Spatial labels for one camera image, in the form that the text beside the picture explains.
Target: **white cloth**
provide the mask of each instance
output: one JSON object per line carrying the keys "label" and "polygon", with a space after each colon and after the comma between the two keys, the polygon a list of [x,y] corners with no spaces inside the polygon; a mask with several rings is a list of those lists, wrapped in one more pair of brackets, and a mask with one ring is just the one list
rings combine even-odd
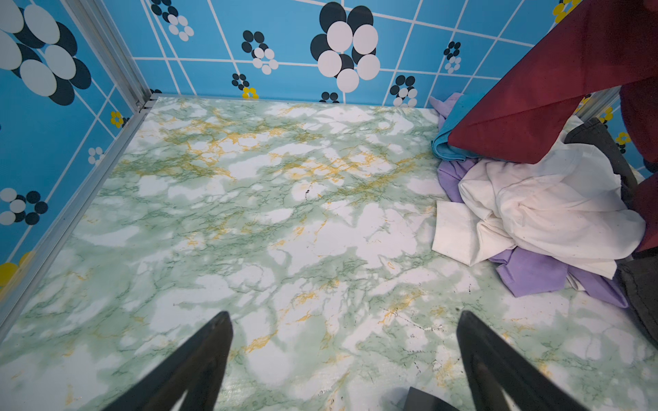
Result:
{"label": "white cloth", "polygon": [[473,265],[518,245],[612,278],[615,259],[642,240],[645,222],[620,198],[620,178],[593,145],[563,143],[571,118],[537,164],[491,159],[459,183],[465,204],[437,203],[432,249]]}

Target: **dark gray fabric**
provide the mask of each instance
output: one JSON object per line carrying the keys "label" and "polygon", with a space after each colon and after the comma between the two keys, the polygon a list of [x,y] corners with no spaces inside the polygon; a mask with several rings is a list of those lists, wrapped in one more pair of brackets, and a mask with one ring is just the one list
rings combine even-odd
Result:
{"label": "dark gray fabric", "polygon": [[601,150],[608,160],[610,160],[613,172],[621,176],[622,200],[624,202],[627,199],[630,200],[633,192],[635,192],[635,188],[638,186],[638,181],[635,180],[633,171],[631,171],[628,162],[619,151],[615,140],[598,118],[592,118],[585,124],[571,130],[565,138],[565,144],[571,143],[591,144]]}
{"label": "dark gray fabric", "polygon": [[658,256],[622,262],[618,274],[641,328],[658,347]]}

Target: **black plastic object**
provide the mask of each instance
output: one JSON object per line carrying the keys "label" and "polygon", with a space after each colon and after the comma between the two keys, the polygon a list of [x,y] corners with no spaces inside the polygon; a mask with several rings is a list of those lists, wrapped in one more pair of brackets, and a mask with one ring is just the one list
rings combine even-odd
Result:
{"label": "black plastic object", "polygon": [[220,312],[105,411],[170,410],[186,391],[180,411],[211,411],[232,339],[231,319]]}
{"label": "black plastic object", "polygon": [[[523,411],[587,411],[530,365],[501,337],[470,311],[463,311],[457,326],[457,340],[477,411],[509,411],[503,391]],[[406,410],[444,411],[444,401],[417,402],[415,388],[409,389]]]}

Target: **yellow dot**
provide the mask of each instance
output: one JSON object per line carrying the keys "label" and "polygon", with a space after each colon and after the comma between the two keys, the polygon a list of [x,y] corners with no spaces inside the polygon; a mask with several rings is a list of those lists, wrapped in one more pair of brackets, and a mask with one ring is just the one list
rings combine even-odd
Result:
{"label": "yellow dot", "polygon": [[559,3],[555,8],[553,8],[553,16],[557,16],[558,14],[562,13],[565,9],[564,3]]}
{"label": "yellow dot", "polygon": [[18,262],[18,265],[22,266],[24,262],[30,262],[32,256],[34,256],[34,251],[30,251],[28,253],[23,254],[23,256],[20,257],[20,261]]}
{"label": "yellow dot", "polygon": [[9,284],[9,280],[18,271],[18,266],[13,262],[6,262],[0,265],[0,286],[5,287]]}

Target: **white dot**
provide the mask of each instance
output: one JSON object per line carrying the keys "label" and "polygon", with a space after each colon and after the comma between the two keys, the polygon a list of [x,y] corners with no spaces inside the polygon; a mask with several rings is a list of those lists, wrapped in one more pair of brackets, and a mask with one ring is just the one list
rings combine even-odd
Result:
{"label": "white dot", "polygon": [[3,226],[8,226],[9,224],[16,221],[16,215],[11,211],[5,211],[0,213],[0,224]]}
{"label": "white dot", "polygon": [[9,209],[12,212],[19,213],[25,211],[25,201],[23,200],[14,200],[9,204]]}
{"label": "white dot", "polygon": [[0,200],[6,201],[6,202],[11,202],[16,199],[16,190],[13,188],[5,188],[2,191],[0,191]]}
{"label": "white dot", "polygon": [[76,75],[76,63],[73,61],[73,57],[68,54],[68,51],[64,50],[58,45],[50,45],[46,48],[44,53],[45,61],[48,64],[48,68],[55,73],[56,76],[63,78],[64,80],[71,80]]}
{"label": "white dot", "polygon": [[327,43],[333,51],[344,52],[352,45],[352,28],[345,22],[335,22],[327,30]]}
{"label": "white dot", "polygon": [[59,41],[59,27],[55,19],[44,8],[29,5],[23,11],[25,23],[30,31],[42,42],[55,44]]}
{"label": "white dot", "polygon": [[38,95],[48,97],[57,90],[55,75],[40,61],[25,60],[20,65],[20,77],[28,89]]}
{"label": "white dot", "polygon": [[14,70],[23,61],[18,44],[5,32],[0,32],[0,56],[0,68],[3,70]]}
{"label": "white dot", "polygon": [[7,33],[23,30],[23,15],[11,0],[0,0],[0,30]]}
{"label": "white dot", "polygon": [[322,52],[318,58],[318,69],[325,77],[334,77],[342,66],[343,61],[340,59],[340,55],[333,50]]}
{"label": "white dot", "polygon": [[377,30],[370,24],[364,24],[354,32],[354,50],[360,54],[371,53],[379,40]]}
{"label": "white dot", "polygon": [[359,77],[364,80],[372,80],[379,74],[380,63],[376,55],[367,54],[361,57],[357,65]]}
{"label": "white dot", "polygon": [[340,91],[344,93],[351,93],[359,86],[359,75],[353,69],[346,68],[345,70],[338,73],[336,84],[338,85]]}

